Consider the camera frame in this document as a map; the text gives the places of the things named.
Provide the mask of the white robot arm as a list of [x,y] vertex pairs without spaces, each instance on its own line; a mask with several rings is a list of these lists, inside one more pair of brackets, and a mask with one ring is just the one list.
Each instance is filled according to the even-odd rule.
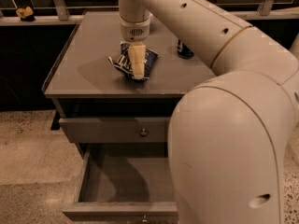
[[179,224],[283,224],[284,153],[298,123],[298,60],[206,0],[120,0],[148,10],[214,73],[177,104],[168,155]]

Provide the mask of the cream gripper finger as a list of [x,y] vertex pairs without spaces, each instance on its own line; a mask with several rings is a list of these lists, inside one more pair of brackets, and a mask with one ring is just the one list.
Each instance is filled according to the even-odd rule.
[[143,42],[132,42],[128,49],[128,55],[135,79],[144,78],[146,46]]

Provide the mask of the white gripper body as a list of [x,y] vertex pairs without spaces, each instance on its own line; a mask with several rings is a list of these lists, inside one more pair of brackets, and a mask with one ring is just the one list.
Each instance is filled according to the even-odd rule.
[[120,28],[125,41],[143,41],[150,34],[150,14],[148,12],[121,13]]

